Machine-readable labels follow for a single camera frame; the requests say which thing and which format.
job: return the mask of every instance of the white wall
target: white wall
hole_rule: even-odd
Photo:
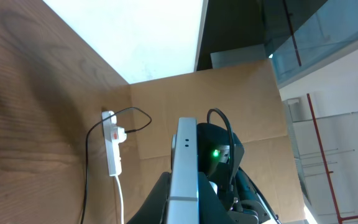
[[[300,97],[305,112],[309,111],[307,93],[313,94],[317,118],[357,112],[358,50],[280,89],[282,100]]]
[[[358,113],[323,118],[318,120],[318,128],[323,142],[324,150],[337,149],[326,153],[333,154],[327,157],[336,198],[342,217],[358,215]],[[296,141],[300,154],[315,152],[301,158],[321,155],[312,121],[294,123]],[[321,157],[302,159],[303,166],[322,162]],[[313,208],[319,214],[319,224],[337,223],[336,215],[322,215],[335,213],[333,200],[329,190],[328,180],[324,166],[304,167],[306,188]]]

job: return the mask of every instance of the dark ceiling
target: dark ceiling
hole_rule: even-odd
[[[264,44],[272,54],[327,0],[209,0],[197,71],[212,68],[211,53]]]

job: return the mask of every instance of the metal frame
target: metal frame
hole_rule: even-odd
[[[288,22],[288,28],[290,29],[290,33],[291,33],[293,48],[295,49],[296,59],[298,61],[298,65],[300,67],[300,66],[302,66],[301,57],[299,56],[298,46],[297,46],[296,40],[295,40],[295,32],[293,31],[290,13],[288,12],[287,2],[285,0],[283,0],[283,6],[284,6],[284,11],[285,11],[285,16],[286,16],[287,22]]]
[[[314,128],[316,130],[317,140],[318,140],[318,144],[320,146],[321,156],[323,158],[323,164],[324,164],[324,168],[325,168],[325,171],[326,171],[325,174],[327,175],[329,189],[331,191],[331,195],[332,195],[333,201],[334,201],[336,216],[337,216],[337,219],[338,219],[338,223],[342,224],[343,221],[353,220],[353,219],[358,218],[358,215],[354,215],[354,216],[351,216],[351,217],[341,217],[341,213],[339,211],[338,203],[337,203],[336,197],[335,197],[333,182],[331,181],[331,176],[330,176],[330,174],[332,174],[332,171],[328,170],[326,155],[324,153],[323,143],[321,142],[320,133],[318,131],[316,116],[314,115],[314,109],[313,109],[313,104],[311,103],[310,94],[308,93],[307,96],[308,96],[308,101],[309,101],[311,117],[313,118],[313,124],[314,124]]]
[[[168,198],[168,224],[199,224],[197,120],[179,118],[173,139],[173,166]]]

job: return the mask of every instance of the white cable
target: white cable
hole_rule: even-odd
[[[115,175],[115,178],[118,185],[119,200],[121,202],[121,224],[124,224],[124,199],[122,199],[122,190],[121,190],[121,184],[119,183],[118,175]]]

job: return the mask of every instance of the green light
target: green light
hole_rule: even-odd
[[[215,151],[212,153],[212,155],[213,155],[214,157],[218,157],[220,153],[221,153],[221,152],[220,152],[219,150],[215,149]]]

